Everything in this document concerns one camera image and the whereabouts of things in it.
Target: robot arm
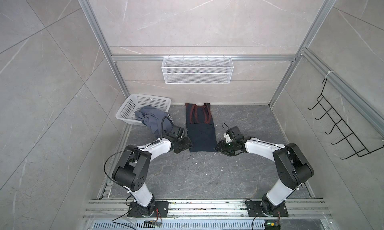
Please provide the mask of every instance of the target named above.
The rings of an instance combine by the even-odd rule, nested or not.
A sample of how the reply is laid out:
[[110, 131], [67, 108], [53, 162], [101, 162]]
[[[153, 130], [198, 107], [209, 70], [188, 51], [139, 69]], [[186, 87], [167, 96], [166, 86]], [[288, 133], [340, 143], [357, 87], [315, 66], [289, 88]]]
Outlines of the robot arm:
[[312, 166], [296, 144], [273, 144], [250, 136], [245, 138], [238, 127], [228, 129], [224, 138], [216, 150], [225, 155], [236, 156], [248, 152], [275, 162], [279, 179], [262, 197], [262, 210], [266, 215], [274, 215], [286, 198], [314, 174]]
[[180, 153], [192, 147], [189, 138], [183, 137], [183, 135], [183, 128], [173, 126], [172, 130], [162, 139], [157, 139], [144, 146], [128, 145], [113, 170], [112, 178], [131, 193], [138, 211], [143, 216], [150, 216], [155, 206], [155, 196], [145, 184], [149, 163], [169, 151]]
[[[188, 137], [182, 137], [184, 129], [174, 126], [162, 139], [150, 144], [135, 147], [129, 145], [123, 152], [112, 178], [123, 185], [133, 196], [138, 211], [143, 216], [153, 213], [155, 197], [148, 190], [145, 180], [151, 160], [169, 151], [180, 153], [192, 147]], [[238, 127], [228, 129], [216, 150], [228, 156], [240, 153], [253, 153], [275, 162], [279, 179], [268, 193], [262, 197], [262, 210], [266, 215], [274, 215], [277, 208], [303, 182], [313, 176], [313, 169], [298, 146], [293, 143], [282, 145], [260, 141], [257, 138], [245, 138]]]

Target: aluminum frame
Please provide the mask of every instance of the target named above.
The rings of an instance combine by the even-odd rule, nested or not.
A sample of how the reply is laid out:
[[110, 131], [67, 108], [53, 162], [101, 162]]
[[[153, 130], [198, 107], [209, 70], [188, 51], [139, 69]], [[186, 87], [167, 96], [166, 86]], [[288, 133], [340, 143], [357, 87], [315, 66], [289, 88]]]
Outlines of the aluminum frame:
[[112, 60], [111, 51], [109, 50], [107, 41], [104, 38], [103, 33], [101, 32], [100, 26], [96, 20], [96, 17], [93, 13], [93, 10], [89, 4], [88, 0], [78, 0], [81, 8], [84, 11], [85, 17], [87, 18], [89, 25], [91, 26], [91, 29], [100, 45], [101, 50], [103, 51], [105, 58], [108, 61], [109, 66], [112, 69], [113, 74], [116, 77], [116, 80], [118, 81], [118, 84], [122, 90], [122, 93], [124, 94], [125, 98], [129, 96], [128, 88], [125, 85], [124, 79], [116, 66], [115, 62]]
[[[114, 153], [121, 151], [121, 149], [124, 148], [124, 146], [127, 142], [127, 139], [128, 139], [128, 137], [127, 137], [128, 133], [130, 132], [131, 128], [132, 128], [132, 125], [128, 125], [128, 124], [124, 125], [124, 127], [122, 129], [122, 134], [121, 134], [120, 139], [118, 141], [118, 144], [116, 146], [116, 151]], [[108, 168], [106, 169], [106, 172], [108, 172], [109, 175], [112, 173], [113, 168], [117, 164], [117, 161], [119, 159], [117, 156], [120, 158], [120, 154], [114, 155], [111, 158], [111, 161], [110, 161], [110, 164], [108, 165]], [[103, 183], [102, 183], [101, 188], [99, 190], [97, 199], [103, 198], [104, 192], [108, 186], [108, 183], [111, 183], [111, 182], [112, 181], [107, 176], [104, 176], [104, 180], [103, 180]]]
[[[168, 215], [163, 219], [253, 219], [248, 216], [246, 199], [159, 199], [168, 201]], [[332, 215], [323, 199], [287, 199], [285, 202], [287, 219], [332, 219]], [[86, 206], [83, 220], [113, 220], [129, 210], [125, 199], [90, 200]], [[261, 216], [256, 219], [277, 219]]]
[[333, 5], [336, 3], [337, 0], [324, 0], [316, 18], [314, 19], [310, 29], [308, 30], [307, 35], [305, 36], [303, 42], [301, 43], [297, 53], [296, 53], [296, 60], [293, 62], [285, 72], [283, 78], [281, 79], [279, 85], [276, 88], [275, 93], [273, 94], [271, 100], [269, 101], [268, 105], [272, 108], [277, 99], [279, 98], [280, 94], [283, 92], [283, 89], [285, 88], [285, 85], [288, 83], [289, 79], [291, 78], [292, 74], [294, 73], [297, 64], [303, 57], [302, 51], [304, 48], [307, 48], [311, 42], [313, 41], [314, 37], [316, 36], [317, 32], [319, 31], [321, 25], [323, 24], [324, 20], [328, 16], [329, 12], [331, 11]]
[[231, 57], [232, 60], [289, 60], [296, 59], [295, 54], [115, 54], [112, 60], [118, 61], [162, 61], [164, 57]]
[[356, 93], [336, 72], [324, 64], [310, 49], [303, 50], [303, 56], [318, 70], [338, 92], [340, 92], [354, 108], [382, 135], [384, 136], [383, 116], [365, 99]]

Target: dark navy garment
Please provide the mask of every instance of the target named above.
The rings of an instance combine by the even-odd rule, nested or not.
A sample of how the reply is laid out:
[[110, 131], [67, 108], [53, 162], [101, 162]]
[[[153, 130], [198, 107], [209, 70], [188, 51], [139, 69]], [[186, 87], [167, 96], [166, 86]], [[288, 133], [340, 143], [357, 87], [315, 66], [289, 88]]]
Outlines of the dark navy garment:
[[211, 114], [211, 105], [205, 103], [204, 106], [197, 106], [196, 104], [186, 103], [185, 120], [187, 134], [192, 142], [189, 151], [216, 152], [216, 131]]

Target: white plastic basket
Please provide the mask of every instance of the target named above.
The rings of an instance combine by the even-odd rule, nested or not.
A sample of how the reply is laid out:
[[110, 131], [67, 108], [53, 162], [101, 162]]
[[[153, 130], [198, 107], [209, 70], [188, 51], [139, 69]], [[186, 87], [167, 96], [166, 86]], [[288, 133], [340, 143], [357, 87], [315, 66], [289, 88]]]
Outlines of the white plastic basket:
[[170, 107], [171, 100], [165, 97], [156, 97], [142, 94], [131, 94], [124, 101], [122, 106], [116, 113], [116, 118], [123, 120], [128, 124], [145, 126], [135, 116], [135, 111], [142, 108], [143, 106], [156, 107], [157, 109], [167, 112]]
[[161, 69], [166, 84], [229, 83], [233, 62], [228, 56], [171, 56]]

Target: red wire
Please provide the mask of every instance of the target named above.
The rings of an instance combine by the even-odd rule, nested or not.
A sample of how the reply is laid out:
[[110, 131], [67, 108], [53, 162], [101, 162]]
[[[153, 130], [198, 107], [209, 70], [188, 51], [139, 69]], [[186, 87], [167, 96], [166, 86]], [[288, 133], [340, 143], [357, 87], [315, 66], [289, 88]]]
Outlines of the red wire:
[[163, 222], [163, 218], [161, 217], [161, 214], [159, 213], [159, 216], [160, 216], [160, 220], [161, 220], [161, 222]]
[[279, 221], [280, 221], [280, 212], [277, 212], [277, 213], [279, 213], [279, 219], [277, 220], [276, 223], [279, 223]]
[[158, 215], [159, 215], [159, 209], [156, 208], [156, 222], [159, 219]]

